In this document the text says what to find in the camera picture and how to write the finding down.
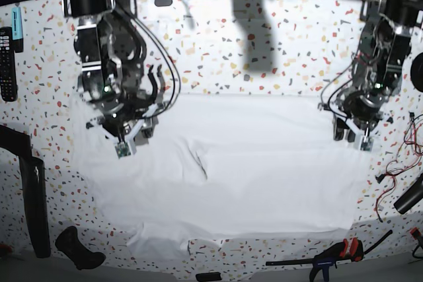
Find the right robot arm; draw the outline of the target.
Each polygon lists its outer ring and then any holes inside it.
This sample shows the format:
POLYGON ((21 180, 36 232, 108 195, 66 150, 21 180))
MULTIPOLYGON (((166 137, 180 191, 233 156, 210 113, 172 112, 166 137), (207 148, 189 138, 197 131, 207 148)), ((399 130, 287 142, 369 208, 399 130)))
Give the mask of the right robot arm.
POLYGON ((87 127, 99 125, 124 145, 140 134, 153 136, 161 68, 144 65, 147 44, 131 13, 118 0, 62 0, 63 15, 77 19, 74 50, 81 60, 77 91, 100 112, 87 127))

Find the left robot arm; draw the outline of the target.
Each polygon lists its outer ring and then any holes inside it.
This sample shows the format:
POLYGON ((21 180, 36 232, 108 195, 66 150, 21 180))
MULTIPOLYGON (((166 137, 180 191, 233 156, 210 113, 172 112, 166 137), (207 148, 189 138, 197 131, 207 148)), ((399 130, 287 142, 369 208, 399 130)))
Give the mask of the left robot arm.
POLYGON ((333 139, 347 139, 361 151, 373 147, 380 122, 392 122, 382 107, 401 89, 403 64, 411 51, 422 0, 377 0, 363 4, 358 51, 347 68, 351 78, 328 98, 333 139))

